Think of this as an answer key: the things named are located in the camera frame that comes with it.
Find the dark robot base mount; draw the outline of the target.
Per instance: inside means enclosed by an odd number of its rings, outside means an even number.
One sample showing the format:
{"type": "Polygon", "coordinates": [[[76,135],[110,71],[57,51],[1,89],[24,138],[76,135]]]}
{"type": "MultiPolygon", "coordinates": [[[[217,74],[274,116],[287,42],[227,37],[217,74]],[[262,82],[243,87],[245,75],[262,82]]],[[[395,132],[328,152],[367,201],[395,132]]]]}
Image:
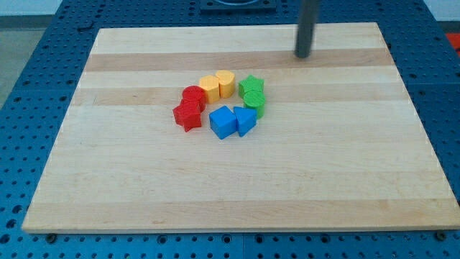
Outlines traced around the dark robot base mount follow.
{"type": "Polygon", "coordinates": [[[201,13],[274,11],[277,0],[199,0],[201,13]]]}

